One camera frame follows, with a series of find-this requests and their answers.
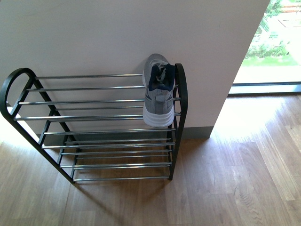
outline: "tree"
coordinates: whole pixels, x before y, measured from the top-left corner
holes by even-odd
[[[281,13],[281,5],[282,0],[271,0],[265,11],[264,18],[268,19],[273,16],[278,16]]]

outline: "shrub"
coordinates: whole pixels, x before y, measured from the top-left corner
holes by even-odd
[[[279,46],[271,46],[268,44],[261,45],[251,45],[245,59],[252,57],[265,58],[265,57],[279,57],[285,56],[287,50],[285,49],[285,44],[281,42]]]

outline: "white wall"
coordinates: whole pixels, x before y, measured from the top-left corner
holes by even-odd
[[[38,76],[141,73],[146,58],[182,63],[186,127],[213,126],[269,0],[2,0],[2,84]]]

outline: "metal bar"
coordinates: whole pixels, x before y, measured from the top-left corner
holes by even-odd
[[[36,116],[36,117],[20,117],[14,118],[15,121],[37,121],[49,120],[50,122],[56,121],[99,121],[99,120],[139,120],[143,119],[142,114],[133,115],[107,115],[107,116]]]
[[[80,152],[80,153],[62,153],[61,155],[99,155],[99,154],[133,154],[133,153],[168,153],[171,150],[147,150],[147,151],[114,151],[114,152]]]
[[[168,132],[175,129],[119,129],[101,131],[70,131],[70,132],[46,132],[46,135],[81,135],[81,134],[107,134],[107,133],[142,133],[142,132]]]
[[[93,168],[74,168],[73,170],[111,170],[111,169],[131,169],[131,168],[158,168],[158,167],[170,167],[170,165],[159,165],[159,166],[109,166],[109,167],[93,167]]]
[[[110,110],[110,109],[133,109],[143,108],[143,106],[121,106],[121,107],[87,107],[87,108],[57,108],[58,111],[75,111],[75,110]]]
[[[13,109],[11,110],[10,114],[13,118],[16,117],[16,115],[19,113],[20,109],[21,109],[21,105],[19,105],[19,102],[22,102],[26,99],[27,95],[28,95],[28,91],[27,89],[31,88],[33,85],[33,79],[29,79],[28,82],[26,83],[22,93],[20,94],[19,98],[16,100]]]
[[[43,146],[42,149],[56,149],[56,148],[82,148],[82,149],[91,149],[91,148],[128,148],[128,147],[161,147],[168,145],[175,145],[172,142],[162,142],[162,143],[151,143],[151,144],[121,144],[121,145],[54,145],[54,146]]]
[[[56,91],[81,91],[81,90],[107,90],[107,89],[145,89],[144,86],[115,86],[115,87],[86,87],[86,88],[58,88],[58,89],[27,89],[29,92],[56,92]]]
[[[69,75],[69,76],[45,76],[36,77],[36,80],[45,79],[81,79],[81,78],[110,78],[110,77],[135,77],[142,74],[101,74],[101,75]]]
[[[50,113],[49,113],[49,117],[52,116],[54,114],[54,111],[53,110],[50,110]],[[39,139],[39,145],[42,146],[44,141],[45,141],[45,138],[46,138],[46,135],[45,135],[45,132],[48,131],[49,127],[50,127],[50,121],[46,121],[45,123],[45,126],[44,126],[44,129],[41,133],[41,136],[40,136],[40,139]]]
[[[174,176],[175,164],[180,149],[180,142],[182,138],[182,133],[183,133],[187,109],[188,109],[188,91],[187,91],[187,83],[186,83],[184,68],[182,64],[175,64],[175,67],[176,67],[175,79],[176,82],[179,84],[178,94],[179,97],[181,98],[180,100],[181,116],[180,116],[179,127],[178,130],[176,131],[177,132],[176,142],[175,142],[176,145],[174,146],[174,151],[172,152],[173,161],[172,161],[172,165],[169,168],[169,180],[172,180]]]
[[[81,150],[80,150],[79,148],[77,148],[77,149],[76,149],[76,152],[77,152],[77,153],[80,153]],[[78,157],[78,155],[75,155],[75,156],[74,156],[74,160],[73,160],[73,165],[74,165],[74,166],[76,165],[77,157]],[[70,174],[70,177],[71,177],[72,179],[74,178],[74,172],[75,172],[75,170],[74,170],[74,168],[72,168],[71,174]]]
[[[65,135],[62,144],[65,145],[67,140],[68,140],[68,135]],[[61,161],[62,161],[62,158],[63,158],[62,153],[64,153],[64,151],[65,151],[65,149],[61,148],[60,153],[58,154],[58,158],[57,158],[56,162],[59,165],[61,164]]]
[[[105,181],[105,180],[135,180],[135,179],[167,179],[168,176],[159,176],[159,177],[136,177],[136,178],[91,178],[91,179],[74,179],[74,182],[80,181]]]
[[[7,110],[7,97],[9,90],[11,88],[12,83],[14,80],[20,76],[21,74],[26,74],[30,79],[34,80],[36,75],[34,72],[29,68],[20,68],[13,71],[8,78],[4,81],[2,89],[0,91],[0,111],[3,117],[35,148],[37,151],[48,161],[51,165],[53,165],[69,182],[74,183],[72,178],[59,167],[59,165],[54,161],[54,159],[43,149],[41,149],[38,142],[28,134],[28,132],[20,126],[19,123],[16,123],[13,118],[11,117],[10,113]]]
[[[130,139],[130,140],[79,140],[79,141],[66,141],[66,144],[89,144],[89,143],[119,143],[119,142],[138,142],[138,141],[164,141],[170,140],[169,138],[159,139]]]
[[[128,102],[144,102],[144,99],[132,100],[73,100],[73,101],[42,101],[42,102],[20,102],[20,105],[72,105],[72,104],[105,104],[105,103],[128,103]]]
[[[122,163],[122,164],[97,164],[97,165],[65,165],[61,166],[61,168],[73,168],[73,169],[92,169],[92,168],[123,168],[123,167],[152,167],[152,166],[169,166],[171,162],[147,162],[147,163]]]
[[[119,158],[145,158],[145,157],[167,157],[168,154],[157,155],[130,155],[130,156],[105,156],[105,157],[78,157],[77,159],[119,159]]]

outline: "rack shelf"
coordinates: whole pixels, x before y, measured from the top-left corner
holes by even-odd
[[[57,99],[60,95],[55,95],[65,92],[94,91],[99,94],[114,90],[143,91],[145,87],[141,84],[103,86],[101,82],[103,78],[113,82],[118,78],[131,80],[141,77],[141,74],[37,77],[31,69],[20,68],[12,72],[3,84],[0,91],[0,111],[4,118],[71,183],[149,178],[171,180],[188,105],[184,69],[181,64],[176,64],[175,67],[173,94],[177,112],[173,123],[166,128],[152,128],[146,125],[139,128],[135,124],[135,121],[143,119],[144,96],[133,98],[122,95],[123,98],[120,99],[61,100]],[[12,86],[19,77],[26,77],[27,81],[23,82],[21,89],[14,90]],[[70,81],[79,84],[76,80],[80,79],[97,79],[101,86],[44,87],[49,86],[49,81],[59,81],[60,85],[66,86]],[[8,102],[10,93],[20,93],[13,104]],[[13,106],[11,111],[8,110],[9,104]],[[21,111],[30,107],[34,107],[35,110]],[[34,131],[39,136],[38,141],[21,126],[21,121],[34,122],[43,128]],[[86,124],[84,127],[75,126],[75,123],[89,122],[105,124],[101,128],[91,130],[85,129]],[[127,128],[129,124],[124,125],[122,122],[133,124]]]

